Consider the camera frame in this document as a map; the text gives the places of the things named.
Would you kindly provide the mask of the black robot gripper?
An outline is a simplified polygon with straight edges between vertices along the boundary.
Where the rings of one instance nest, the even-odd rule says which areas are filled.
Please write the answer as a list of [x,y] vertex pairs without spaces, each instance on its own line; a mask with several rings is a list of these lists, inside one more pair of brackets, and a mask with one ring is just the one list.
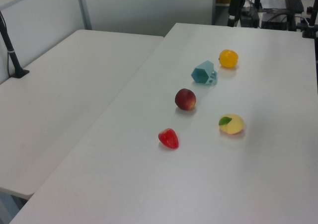
[[245,0],[231,0],[229,5],[229,18],[227,21],[228,27],[240,27],[241,9]]

